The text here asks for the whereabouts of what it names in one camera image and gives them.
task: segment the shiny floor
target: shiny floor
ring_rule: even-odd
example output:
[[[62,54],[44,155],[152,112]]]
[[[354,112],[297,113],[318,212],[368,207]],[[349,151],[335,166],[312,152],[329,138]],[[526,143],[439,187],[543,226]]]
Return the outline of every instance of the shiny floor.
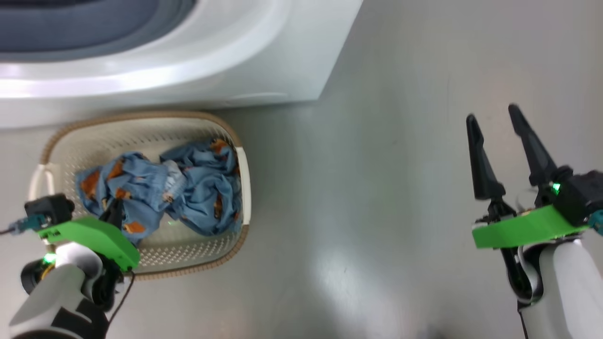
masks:
[[[500,255],[473,245],[487,204],[473,199],[464,119],[480,120],[510,203],[529,187],[511,101],[558,164],[602,168],[600,6],[365,1],[318,102],[217,112],[250,161],[243,249],[214,270],[135,283],[107,337],[522,338]],[[55,130],[0,133],[2,224],[22,215]],[[3,328],[43,249],[33,235],[0,243]],[[585,243],[602,269],[603,239]]]

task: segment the blue clothing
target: blue clothing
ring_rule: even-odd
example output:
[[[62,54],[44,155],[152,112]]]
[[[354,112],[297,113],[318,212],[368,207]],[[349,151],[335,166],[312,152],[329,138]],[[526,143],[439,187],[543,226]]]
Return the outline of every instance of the blue clothing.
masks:
[[[100,216],[113,199],[123,199],[122,232],[135,245],[159,228],[164,212],[201,235],[238,231],[242,202],[236,154],[217,140],[169,150],[160,156],[161,164],[128,152],[80,172],[80,200]]]

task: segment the washing machine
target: washing machine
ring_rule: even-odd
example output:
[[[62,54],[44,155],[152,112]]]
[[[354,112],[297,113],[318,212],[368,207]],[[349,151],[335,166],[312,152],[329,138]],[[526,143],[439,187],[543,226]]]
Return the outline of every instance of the washing machine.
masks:
[[[315,100],[362,0],[0,0],[0,128]]]

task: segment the green light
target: green light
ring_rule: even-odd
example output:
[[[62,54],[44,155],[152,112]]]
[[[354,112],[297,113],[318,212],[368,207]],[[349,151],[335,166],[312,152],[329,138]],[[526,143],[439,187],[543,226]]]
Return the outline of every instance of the green light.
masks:
[[[44,260],[44,262],[46,262],[47,264],[51,264],[55,260],[57,260],[57,254],[56,253],[47,253],[42,260]]]
[[[560,183],[554,183],[553,184],[553,190],[555,191],[555,194],[559,195],[559,189],[561,188],[561,184]]]

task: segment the beige plastic basket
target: beige plastic basket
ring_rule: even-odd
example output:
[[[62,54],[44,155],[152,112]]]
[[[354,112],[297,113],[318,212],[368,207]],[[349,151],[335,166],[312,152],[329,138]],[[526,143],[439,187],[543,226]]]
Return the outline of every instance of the beige plastic basket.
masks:
[[[241,169],[240,232],[201,236],[167,214],[159,229],[140,246],[137,278],[179,276],[219,266],[232,258],[247,236],[251,218],[251,185],[247,157],[236,133],[221,119],[198,112],[148,112],[78,122],[58,131],[47,143],[34,173],[29,199],[64,193],[75,203],[74,218],[87,215],[75,191],[75,174],[104,165],[127,151],[140,151],[152,161],[162,152],[190,141],[223,138],[236,150]]]

